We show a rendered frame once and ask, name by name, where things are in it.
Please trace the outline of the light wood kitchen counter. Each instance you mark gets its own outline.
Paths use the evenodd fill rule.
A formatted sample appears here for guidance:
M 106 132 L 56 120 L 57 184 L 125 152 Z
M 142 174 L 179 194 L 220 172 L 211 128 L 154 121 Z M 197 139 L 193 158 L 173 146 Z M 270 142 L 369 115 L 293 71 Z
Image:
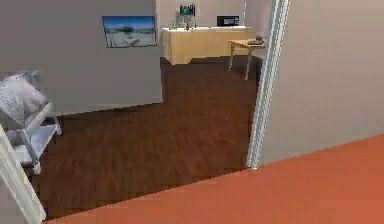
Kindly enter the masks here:
M 163 28 L 163 56 L 172 64 L 189 64 L 194 58 L 231 55 L 230 40 L 252 38 L 249 27 Z

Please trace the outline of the light wood table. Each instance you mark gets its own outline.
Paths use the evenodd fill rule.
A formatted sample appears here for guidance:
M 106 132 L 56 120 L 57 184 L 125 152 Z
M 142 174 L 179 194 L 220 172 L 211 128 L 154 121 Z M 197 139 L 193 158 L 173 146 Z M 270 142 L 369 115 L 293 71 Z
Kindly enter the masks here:
M 246 66 L 246 72 L 245 72 L 245 79 L 249 78 L 249 69 L 250 69 L 250 63 L 252 58 L 252 52 L 255 49 L 264 49 L 266 46 L 266 41 L 261 38 L 260 40 L 257 39 L 248 39 L 248 40 L 230 40 L 230 61 L 228 70 L 231 70 L 234 60 L 234 49 L 236 47 L 239 48 L 245 48 L 248 51 L 247 54 L 247 66 Z

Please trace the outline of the black microwave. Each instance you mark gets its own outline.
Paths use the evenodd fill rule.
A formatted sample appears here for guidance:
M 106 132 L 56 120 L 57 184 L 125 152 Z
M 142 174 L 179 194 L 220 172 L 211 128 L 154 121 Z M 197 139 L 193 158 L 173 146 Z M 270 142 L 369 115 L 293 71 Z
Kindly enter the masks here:
M 218 16 L 217 26 L 218 27 L 233 27 L 238 26 L 240 18 L 238 16 Z

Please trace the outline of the green bottle rack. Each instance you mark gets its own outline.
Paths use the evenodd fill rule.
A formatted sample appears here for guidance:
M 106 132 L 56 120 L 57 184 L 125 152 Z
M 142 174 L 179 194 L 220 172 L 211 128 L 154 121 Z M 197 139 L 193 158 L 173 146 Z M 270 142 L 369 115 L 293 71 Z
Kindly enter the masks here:
M 180 5 L 179 13 L 181 16 L 194 16 L 195 15 L 195 5 Z

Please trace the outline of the white rolling cart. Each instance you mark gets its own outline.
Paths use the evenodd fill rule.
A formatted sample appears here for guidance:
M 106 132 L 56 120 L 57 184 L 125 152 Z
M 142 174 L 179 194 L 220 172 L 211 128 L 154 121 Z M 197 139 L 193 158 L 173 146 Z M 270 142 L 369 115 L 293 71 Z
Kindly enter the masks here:
M 0 81 L 0 125 L 22 165 L 41 173 L 40 157 L 62 129 L 53 102 L 40 87 L 39 71 L 21 71 Z

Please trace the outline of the blue framed wall picture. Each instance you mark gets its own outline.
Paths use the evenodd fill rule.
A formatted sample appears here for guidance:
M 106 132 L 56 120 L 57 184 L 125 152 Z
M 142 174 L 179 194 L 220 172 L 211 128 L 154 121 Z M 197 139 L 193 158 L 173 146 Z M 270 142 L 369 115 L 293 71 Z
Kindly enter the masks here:
M 108 48 L 157 45 L 154 16 L 103 16 L 102 24 Z

